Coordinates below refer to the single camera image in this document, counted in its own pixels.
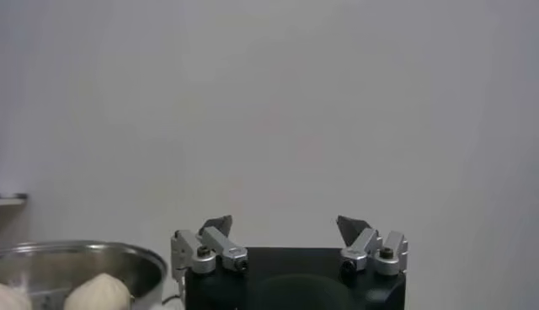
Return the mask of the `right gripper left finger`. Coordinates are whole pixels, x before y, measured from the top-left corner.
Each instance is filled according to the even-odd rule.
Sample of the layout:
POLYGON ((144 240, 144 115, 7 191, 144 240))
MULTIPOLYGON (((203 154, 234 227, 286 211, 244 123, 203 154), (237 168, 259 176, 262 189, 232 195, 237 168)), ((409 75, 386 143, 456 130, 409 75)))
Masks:
POLYGON ((178 230, 170 239, 172 277, 182 281, 188 270, 209 275, 221 267, 235 273, 248 271, 248 250, 229 239, 232 216, 207 220, 198 232, 178 230))

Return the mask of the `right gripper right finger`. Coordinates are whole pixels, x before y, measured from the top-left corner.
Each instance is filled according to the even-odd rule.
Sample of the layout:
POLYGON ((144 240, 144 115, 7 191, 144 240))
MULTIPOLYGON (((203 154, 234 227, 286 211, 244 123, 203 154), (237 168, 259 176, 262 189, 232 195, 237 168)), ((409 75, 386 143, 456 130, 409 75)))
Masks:
POLYGON ((345 247, 340 250, 343 273, 357 274, 373 260, 375 272, 384 276, 405 274, 408 270, 408 240, 391 231, 386 238, 364 220, 338 216, 336 220, 345 247))

